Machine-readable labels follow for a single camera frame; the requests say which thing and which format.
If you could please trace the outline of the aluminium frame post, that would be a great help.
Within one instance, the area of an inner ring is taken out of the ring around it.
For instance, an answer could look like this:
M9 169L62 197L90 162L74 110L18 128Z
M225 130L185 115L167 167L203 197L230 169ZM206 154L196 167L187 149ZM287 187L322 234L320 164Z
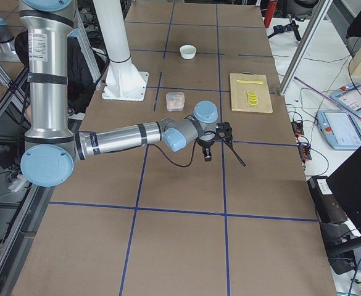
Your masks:
M321 0L317 3L311 19L305 29L304 35L299 42L299 45L293 55L293 58L289 64L289 67L282 79L278 94L283 96L287 91L292 79L294 78L297 68L300 66L302 59L306 53L306 50L315 35L320 22L326 16L328 9L330 8L333 0Z

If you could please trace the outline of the black computer box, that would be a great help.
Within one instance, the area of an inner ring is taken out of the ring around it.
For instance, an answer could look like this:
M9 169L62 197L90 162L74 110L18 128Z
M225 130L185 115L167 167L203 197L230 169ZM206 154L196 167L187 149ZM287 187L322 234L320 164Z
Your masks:
M308 186L322 223L351 220L361 228L361 146L330 176L313 176Z

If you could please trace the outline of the clear plastic egg box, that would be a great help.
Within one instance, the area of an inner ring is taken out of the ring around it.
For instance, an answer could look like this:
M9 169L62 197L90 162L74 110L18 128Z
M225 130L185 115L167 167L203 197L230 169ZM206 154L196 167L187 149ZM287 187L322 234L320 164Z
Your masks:
M183 92L168 92L165 95L166 108L169 112L183 111L185 106L185 95Z

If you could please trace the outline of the blue teach pendant near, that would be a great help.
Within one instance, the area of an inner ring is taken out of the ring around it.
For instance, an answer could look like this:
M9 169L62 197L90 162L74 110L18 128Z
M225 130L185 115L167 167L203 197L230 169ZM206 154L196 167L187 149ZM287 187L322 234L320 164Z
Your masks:
M357 150L361 146L361 129L346 112L319 110L318 129L329 146L336 150Z

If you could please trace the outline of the yellow lemon slices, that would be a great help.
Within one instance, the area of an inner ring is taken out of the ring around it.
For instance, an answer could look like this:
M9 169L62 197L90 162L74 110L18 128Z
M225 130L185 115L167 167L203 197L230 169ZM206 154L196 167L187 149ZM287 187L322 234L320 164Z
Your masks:
M247 92L247 102L250 106L256 107L259 104L259 98L255 91Z

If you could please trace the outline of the white round bowl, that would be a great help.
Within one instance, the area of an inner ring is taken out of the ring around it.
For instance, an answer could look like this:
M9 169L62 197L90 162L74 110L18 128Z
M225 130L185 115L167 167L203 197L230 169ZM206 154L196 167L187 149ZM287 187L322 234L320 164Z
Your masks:
M182 59L190 60L195 57L197 49L193 45L185 44L179 48L179 52Z

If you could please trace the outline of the blue teach pendant far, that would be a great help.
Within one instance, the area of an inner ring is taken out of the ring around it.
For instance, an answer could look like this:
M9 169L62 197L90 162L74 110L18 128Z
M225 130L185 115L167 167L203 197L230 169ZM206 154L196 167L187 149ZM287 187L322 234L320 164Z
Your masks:
M353 111L357 115L361 114L361 84L349 83L342 86L330 94L330 98L335 100L347 110Z

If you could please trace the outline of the blue teach pendant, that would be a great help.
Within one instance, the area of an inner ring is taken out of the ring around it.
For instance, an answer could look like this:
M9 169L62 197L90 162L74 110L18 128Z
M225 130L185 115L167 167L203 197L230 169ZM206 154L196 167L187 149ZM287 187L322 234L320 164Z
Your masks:
M319 110L318 129L329 146L336 150L357 150L361 146L361 129L346 112Z
M361 114L361 84L349 83L342 86L330 94L330 98L335 100L347 110L353 111L357 115Z

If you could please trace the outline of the red cylinder bottle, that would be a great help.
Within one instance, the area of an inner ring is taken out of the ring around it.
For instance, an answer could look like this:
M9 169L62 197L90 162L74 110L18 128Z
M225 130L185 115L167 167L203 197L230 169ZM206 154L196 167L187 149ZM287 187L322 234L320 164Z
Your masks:
M267 10L266 10L266 13L265 13L265 17L264 17L264 20L263 20L265 28L268 28L270 26L270 24L271 24L273 15L274 15L275 10L276 10L277 2L278 2L277 0L269 0Z

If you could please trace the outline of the wooden cutting board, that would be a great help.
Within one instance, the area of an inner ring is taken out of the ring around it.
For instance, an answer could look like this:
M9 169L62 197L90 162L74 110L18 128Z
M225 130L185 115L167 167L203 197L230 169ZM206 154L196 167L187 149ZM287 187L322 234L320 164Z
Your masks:
M265 75L230 73L231 110L273 113Z

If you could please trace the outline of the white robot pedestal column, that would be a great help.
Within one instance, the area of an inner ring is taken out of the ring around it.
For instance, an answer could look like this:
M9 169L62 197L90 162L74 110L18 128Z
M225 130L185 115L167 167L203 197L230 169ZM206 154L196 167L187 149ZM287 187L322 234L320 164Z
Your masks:
M140 72L131 60L120 2L97 0L93 3L109 61L102 98L143 101L149 74Z

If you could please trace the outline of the person in black clothes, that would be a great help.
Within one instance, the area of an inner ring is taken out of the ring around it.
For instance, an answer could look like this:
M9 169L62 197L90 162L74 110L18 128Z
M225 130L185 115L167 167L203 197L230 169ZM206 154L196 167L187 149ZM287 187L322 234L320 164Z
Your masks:
M15 51L25 68L29 68L28 32L22 31L15 38ZM96 90L80 44L76 38L67 40L67 112L68 115L85 113Z

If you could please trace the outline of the yellow plastic knife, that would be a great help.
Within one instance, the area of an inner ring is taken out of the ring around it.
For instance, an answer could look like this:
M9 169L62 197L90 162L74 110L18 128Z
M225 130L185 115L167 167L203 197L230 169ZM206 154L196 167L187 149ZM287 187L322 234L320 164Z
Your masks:
M264 84L263 81L236 80L236 82L241 84Z

